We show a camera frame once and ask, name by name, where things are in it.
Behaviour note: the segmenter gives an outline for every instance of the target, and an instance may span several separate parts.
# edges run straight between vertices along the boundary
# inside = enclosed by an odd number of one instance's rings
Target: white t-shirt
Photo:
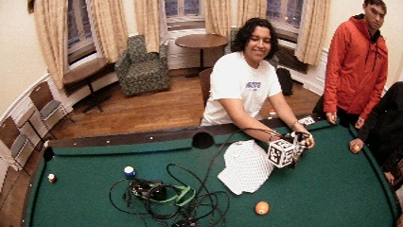
[[[269,96],[281,92],[274,67],[261,61],[257,69],[245,60],[244,52],[222,56],[210,76],[210,98],[206,101],[201,125],[232,123],[221,98],[241,98],[246,113],[257,118]]]

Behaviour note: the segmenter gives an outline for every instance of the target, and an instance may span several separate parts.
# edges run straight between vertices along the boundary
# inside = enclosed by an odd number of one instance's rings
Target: dark hair
[[[265,58],[265,60],[270,60],[278,51],[278,37],[277,37],[277,33],[274,31],[273,24],[269,22],[268,19],[250,18],[246,21],[245,25],[240,28],[240,30],[237,32],[236,39],[233,40],[233,42],[230,44],[230,51],[232,52],[245,51],[245,47],[248,46],[249,39],[252,37],[252,33],[257,26],[266,27],[270,31],[272,49],[270,49],[269,55]]]
[[[386,12],[387,14],[387,4],[383,0],[365,0],[365,5],[377,5],[382,8],[382,10]]]

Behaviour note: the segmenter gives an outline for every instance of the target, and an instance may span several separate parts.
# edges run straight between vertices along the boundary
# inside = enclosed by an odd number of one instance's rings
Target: green felt
[[[225,169],[225,146],[213,164],[208,188],[229,195],[226,226],[393,226],[395,204],[370,153],[351,154],[347,142],[353,136],[346,128],[318,124],[312,133],[317,145],[304,152],[297,168],[277,168],[257,192],[241,196],[236,196],[217,178]],[[167,165],[183,165],[204,178],[212,157],[226,139],[228,136],[217,136],[216,145],[209,149],[192,148],[189,140],[173,141],[167,146],[56,149],[56,156],[42,166],[43,175],[36,179],[40,187],[32,194],[36,195],[30,208],[34,217],[27,219],[27,225],[147,226],[137,215],[120,212],[108,199],[111,187],[124,178],[125,166],[133,166],[137,178],[180,185],[169,176]],[[240,134],[233,139],[249,138]],[[96,152],[103,155],[79,155]],[[56,183],[48,182],[50,173],[56,174]],[[184,170],[175,167],[173,173],[192,187],[200,187]],[[127,185],[128,182],[117,184],[112,198],[120,208],[144,212],[141,204],[133,210],[124,204]],[[272,206],[266,216],[254,213],[260,201]],[[151,217],[144,219],[148,226],[159,226]]]

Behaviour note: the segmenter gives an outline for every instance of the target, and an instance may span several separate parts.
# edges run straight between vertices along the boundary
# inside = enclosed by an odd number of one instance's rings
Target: bracelet
[[[296,124],[298,124],[300,123],[300,121],[297,120],[296,122],[293,122],[293,124],[292,124],[292,130],[294,131],[294,127],[296,127]]]
[[[273,133],[270,133],[269,143],[273,141]]]

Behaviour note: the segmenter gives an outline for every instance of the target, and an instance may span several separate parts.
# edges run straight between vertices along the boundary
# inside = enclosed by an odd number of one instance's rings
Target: pool table
[[[367,148],[358,154],[347,148],[355,130],[313,118],[308,129],[316,147],[304,151],[294,167],[276,168],[254,193],[241,195],[218,179],[228,146],[250,139],[232,124],[52,140],[22,225],[394,226],[399,202],[383,172]],[[277,118],[262,122],[289,132]],[[268,150],[266,143],[260,145]],[[125,176],[127,166],[135,178]],[[133,195],[136,182],[155,183],[141,185],[155,197]],[[183,186],[192,189],[181,193]],[[169,200],[179,195],[189,201],[181,207]],[[254,211],[260,201],[270,205],[266,215]],[[189,225],[180,222],[183,213]]]

